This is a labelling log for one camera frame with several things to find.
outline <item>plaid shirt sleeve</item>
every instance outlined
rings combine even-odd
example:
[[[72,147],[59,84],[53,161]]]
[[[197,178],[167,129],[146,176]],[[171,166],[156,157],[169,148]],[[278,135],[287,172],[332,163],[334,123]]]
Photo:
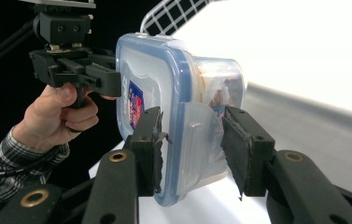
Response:
[[[15,175],[0,175],[0,205],[23,187],[45,184],[51,169],[67,158],[69,151],[68,145],[64,144],[54,147],[51,153],[43,153],[24,146],[13,138],[10,131],[0,144],[0,173],[22,170],[29,166],[31,169]]]

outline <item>person's hand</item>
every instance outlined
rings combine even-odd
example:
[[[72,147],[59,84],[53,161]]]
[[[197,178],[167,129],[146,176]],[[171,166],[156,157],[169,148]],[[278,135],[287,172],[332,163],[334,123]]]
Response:
[[[85,105],[74,109],[68,107],[77,99],[77,90],[72,84],[61,88],[47,86],[26,109],[24,119],[13,129],[13,137],[28,147],[43,151],[71,141],[80,133],[70,129],[86,131],[99,121],[97,106],[87,94],[85,91]]]

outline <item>black cable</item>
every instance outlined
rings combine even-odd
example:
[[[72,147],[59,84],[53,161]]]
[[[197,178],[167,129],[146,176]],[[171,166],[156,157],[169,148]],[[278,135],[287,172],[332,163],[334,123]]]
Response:
[[[33,23],[34,20],[26,22],[19,31],[0,44],[0,59],[34,33]]]

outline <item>brass screw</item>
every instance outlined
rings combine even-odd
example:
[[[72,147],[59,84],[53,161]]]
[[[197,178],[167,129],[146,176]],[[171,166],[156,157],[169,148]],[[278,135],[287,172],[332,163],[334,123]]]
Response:
[[[110,161],[114,161],[114,162],[118,162],[118,161],[124,161],[126,160],[126,153],[124,152],[117,152],[117,153],[114,153],[112,154],[110,157],[109,157],[109,160]]]
[[[303,156],[296,152],[286,152],[284,156],[289,161],[296,161],[296,162],[303,161]]]
[[[21,199],[22,207],[34,207],[43,203],[49,197],[49,192],[47,189],[36,189],[30,193],[24,195]]]

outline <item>transparent plastic container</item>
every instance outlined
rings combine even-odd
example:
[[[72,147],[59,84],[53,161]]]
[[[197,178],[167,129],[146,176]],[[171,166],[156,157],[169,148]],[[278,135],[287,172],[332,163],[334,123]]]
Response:
[[[220,147],[225,105],[241,107],[246,92],[240,66],[232,59],[194,57],[171,36],[128,34],[117,44],[122,96],[117,116],[123,139],[133,134],[141,113],[160,106],[163,141],[162,206],[220,180],[228,166]]]

